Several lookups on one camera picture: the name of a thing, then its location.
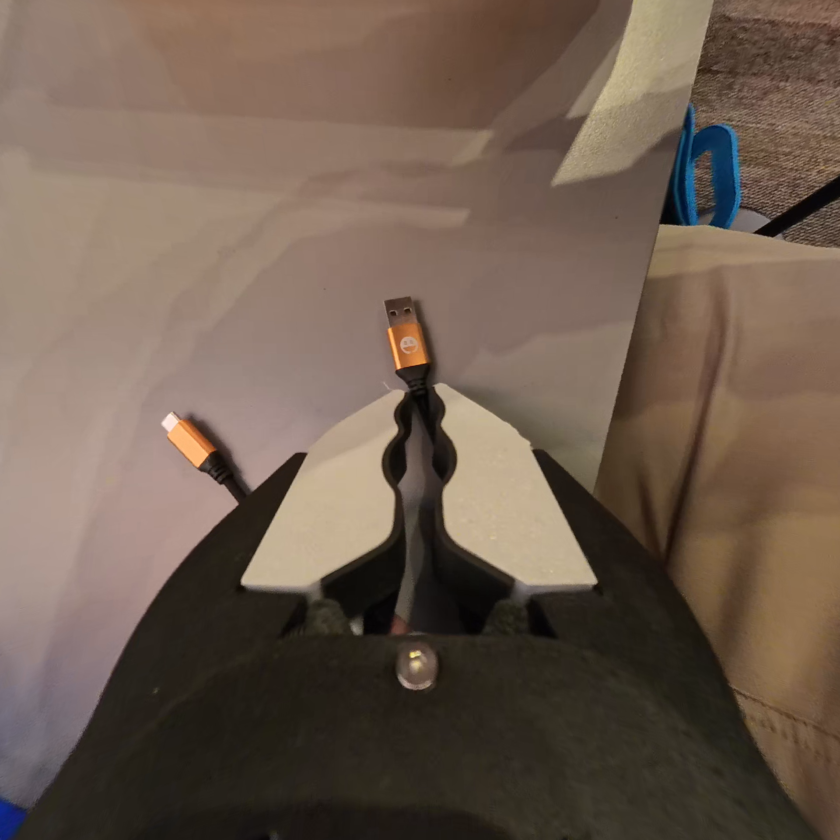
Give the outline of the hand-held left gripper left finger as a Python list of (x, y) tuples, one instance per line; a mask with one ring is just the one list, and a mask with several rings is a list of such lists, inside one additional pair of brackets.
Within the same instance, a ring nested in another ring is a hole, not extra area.
[(399, 483), (412, 402), (391, 390), (311, 446), (240, 584), (361, 615), (396, 598), (406, 564)]

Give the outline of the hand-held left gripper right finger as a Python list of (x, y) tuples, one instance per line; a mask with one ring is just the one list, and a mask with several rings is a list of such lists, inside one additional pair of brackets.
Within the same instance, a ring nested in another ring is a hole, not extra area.
[(483, 624), (496, 604), (591, 592), (598, 584), (531, 443), (447, 384), (429, 394), (434, 571), (458, 608)]

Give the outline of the person's beige trouser leg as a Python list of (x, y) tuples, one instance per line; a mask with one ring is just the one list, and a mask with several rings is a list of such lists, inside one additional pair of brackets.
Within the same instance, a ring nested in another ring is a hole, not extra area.
[(838, 838), (838, 249), (659, 229), (595, 494), (664, 562), (764, 758)]

